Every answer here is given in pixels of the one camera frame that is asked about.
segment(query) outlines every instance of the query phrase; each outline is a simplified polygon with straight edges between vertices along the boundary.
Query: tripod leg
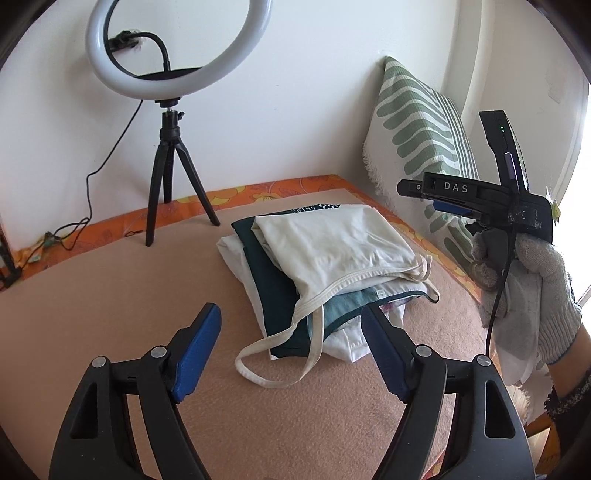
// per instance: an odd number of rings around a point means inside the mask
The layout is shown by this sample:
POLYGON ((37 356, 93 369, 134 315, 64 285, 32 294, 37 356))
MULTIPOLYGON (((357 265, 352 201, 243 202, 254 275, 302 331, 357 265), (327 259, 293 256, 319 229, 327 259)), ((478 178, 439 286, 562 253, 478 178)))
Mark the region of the tripod leg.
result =
POLYGON ((168 149, 166 157, 166 166, 164 167, 164 203, 173 201, 173 167, 174 167, 174 149, 168 149))
POLYGON ((146 221, 146 247, 154 243, 154 229, 156 228, 156 214, 158 213, 158 200, 160 199, 160 185, 164 175, 168 152, 174 148, 162 142, 156 151, 154 169, 152 170, 152 182, 150 183, 150 196, 148 198, 148 220, 146 221))
POLYGON ((209 202, 209 199, 205 194, 205 190, 203 189, 201 180, 199 180, 197 170, 195 170, 195 165, 193 165, 193 162, 191 161, 187 147, 185 147, 183 141, 180 138, 175 142, 174 146, 177 149, 178 157, 183 164, 183 168, 185 169, 185 172, 187 172, 187 177, 189 177, 191 185, 193 185, 195 193, 197 193, 197 196, 201 201, 201 205, 203 205, 203 208, 209 217, 209 221, 215 226, 220 226, 220 221, 217 219, 216 212, 213 211, 212 204, 209 202))

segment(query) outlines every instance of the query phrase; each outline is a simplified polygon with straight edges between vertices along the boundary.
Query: power plug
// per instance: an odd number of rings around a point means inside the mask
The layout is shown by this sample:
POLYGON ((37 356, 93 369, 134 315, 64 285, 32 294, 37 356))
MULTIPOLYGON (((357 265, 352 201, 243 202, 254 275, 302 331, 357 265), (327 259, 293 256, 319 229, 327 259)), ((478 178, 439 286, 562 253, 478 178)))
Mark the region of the power plug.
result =
POLYGON ((113 38, 109 39, 109 49, 111 53, 125 50, 126 48, 134 48, 139 45, 139 38, 130 38, 133 34, 130 30, 123 30, 113 38))

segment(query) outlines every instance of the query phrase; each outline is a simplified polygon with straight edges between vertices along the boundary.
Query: metal screw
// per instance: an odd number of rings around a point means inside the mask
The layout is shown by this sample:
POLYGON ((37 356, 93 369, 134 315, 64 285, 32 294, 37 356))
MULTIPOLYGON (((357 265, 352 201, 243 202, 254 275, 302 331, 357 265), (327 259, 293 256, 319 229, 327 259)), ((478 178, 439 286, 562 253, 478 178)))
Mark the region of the metal screw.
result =
POLYGON ((424 357, 431 356, 431 354, 433 353, 433 351, 427 345, 419 345, 416 351, 418 356, 424 357))
POLYGON ((489 367, 491 365, 491 359, 488 358, 486 355, 478 355, 476 361, 481 364, 483 367, 489 367))
POLYGON ((154 348, 152 348, 150 355, 152 355, 152 357, 154 357, 154 358, 162 358, 164 355, 166 355, 166 347, 163 347, 163 346, 154 347, 154 348))
POLYGON ((92 366, 95 368, 104 367, 107 363, 107 359, 104 356, 98 356, 92 361, 92 366))

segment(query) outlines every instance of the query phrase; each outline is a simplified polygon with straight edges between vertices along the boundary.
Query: bed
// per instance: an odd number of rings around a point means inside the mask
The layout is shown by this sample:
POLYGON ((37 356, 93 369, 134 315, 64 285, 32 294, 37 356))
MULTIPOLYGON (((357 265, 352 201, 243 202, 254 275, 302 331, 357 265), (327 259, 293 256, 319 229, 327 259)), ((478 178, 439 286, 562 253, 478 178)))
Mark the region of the bed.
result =
MULTIPOLYGON (((409 304, 405 329, 441 355, 470 360, 483 351, 475 299, 462 270, 391 212, 336 176, 284 180, 210 192, 222 226, 212 227, 188 197, 158 211, 156 241, 143 245, 145 211, 88 227, 76 248, 52 248, 25 269, 25 280, 0 295, 0 424, 44 479, 61 421, 88 363, 137 358, 168 342, 207 301, 222 309, 222 333, 196 392, 180 405, 187 431, 213 479, 371 478, 404 406, 386 390, 371 356, 353 365, 323 355, 302 382, 265 390, 234 370, 233 360, 260 331, 240 282, 215 243, 245 216, 315 203, 375 206, 417 251, 434 257, 441 302, 409 304), (228 452, 233 461, 227 462, 228 452)), ((24 258, 27 251, 16 252, 24 258)), ((248 365, 289 376, 302 359, 248 365)), ((134 433, 145 473, 158 478, 131 398, 134 433)), ((426 478, 437 472, 452 419, 446 398, 426 478)))

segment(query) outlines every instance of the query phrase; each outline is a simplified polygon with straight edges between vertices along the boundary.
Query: blue gripper pad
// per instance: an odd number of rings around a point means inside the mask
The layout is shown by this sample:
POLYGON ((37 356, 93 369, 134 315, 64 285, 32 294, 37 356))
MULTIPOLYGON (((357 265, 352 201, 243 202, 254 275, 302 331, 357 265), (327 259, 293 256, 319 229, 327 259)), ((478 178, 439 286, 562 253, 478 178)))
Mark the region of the blue gripper pad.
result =
POLYGON ((380 312, 380 314, 382 322, 369 306, 365 306, 361 311, 361 330, 388 391, 397 395, 400 401, 406 402, 411 390, 404 378, 404 361, 384 330, 384 328, 395 329, 396 327, 390 324, 383 313, 380 312))
POLYGON ((220 308, 214 303, 208 303, 193 324, 179 330, 169 343, 170 361, 176 365, 176 377, 171 390, 176 403, 181 403, 187 395, 195 391, 221 329, 220 308))

